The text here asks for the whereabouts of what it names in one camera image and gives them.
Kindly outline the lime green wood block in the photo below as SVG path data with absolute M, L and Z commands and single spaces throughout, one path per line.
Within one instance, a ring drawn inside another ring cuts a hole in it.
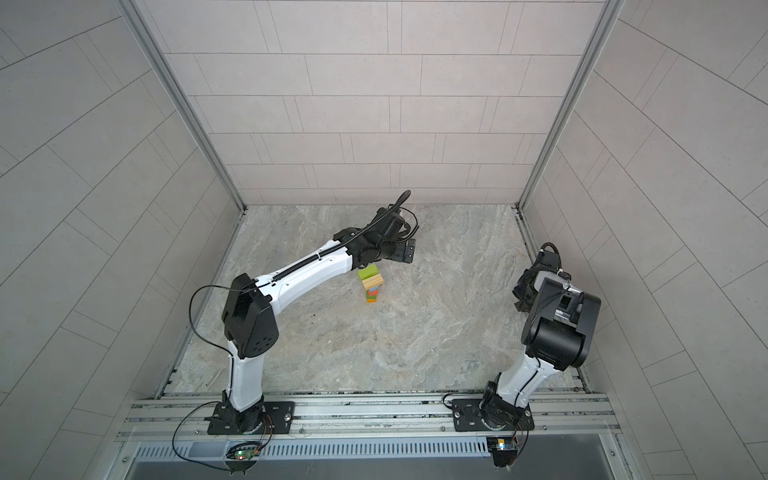
M 367 265 L 365 268 L 359 269 L 357 275 L 361 281 L 365 281 L 368 278 L 374 277 L 379 274 L 379 269 L 375 263 Z

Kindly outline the natural tan wood block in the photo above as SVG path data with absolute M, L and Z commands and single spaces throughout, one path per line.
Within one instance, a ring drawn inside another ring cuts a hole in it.
M 370 276 L 362 281 L 363 287 L 366 290 L 374 290 L 377 289 L 379 286 L 381 286 L 384 283 L 384 279 L 381 274 L 376 274 L 373 276 Z

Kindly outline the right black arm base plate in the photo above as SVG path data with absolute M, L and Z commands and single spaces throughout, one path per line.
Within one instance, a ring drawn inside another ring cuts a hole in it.
M 457 398 L 450 401 L 456 432 L 529 432 L 535 429 L 529 406 L 488 412 L 479 398 Z

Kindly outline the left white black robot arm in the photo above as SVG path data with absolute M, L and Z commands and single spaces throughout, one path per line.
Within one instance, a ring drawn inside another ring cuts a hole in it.
M 404 191 L 394 203 L 379 208 L 365 227 L 337 232 L 306 257 L 259 277 L 241 274 L 225 289 L 222 322 L 230 377 L 222 400 L 206 419 L 209 434 L 262 433 L 270 427 L 262 385 L 266 353 L 279 338 L 277 315 L 293 301 L 334 277 L 380 260 L 413 261 L 418 228 L 401 215 L 410 196 Z

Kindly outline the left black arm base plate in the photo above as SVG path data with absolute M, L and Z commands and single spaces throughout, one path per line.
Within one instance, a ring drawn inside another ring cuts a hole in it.
M 228 402 L 217 402 L 206 417 L 208 435 L 288 434 L 293 421 L 294 402 L 257 402 L 247 410 L 237 411 Z

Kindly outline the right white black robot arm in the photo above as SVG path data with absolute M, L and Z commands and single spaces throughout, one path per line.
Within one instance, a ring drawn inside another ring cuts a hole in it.
M 601 299 L 574 286 L 558 248 L 541 245 L 513 289 L 515 308 L 527 315 L 523 353 L 487 384 L 480 412 L 492 430 L 534 428 L 529 407 L 535 391 L 552 375 L 585 362 L 601 310 Z

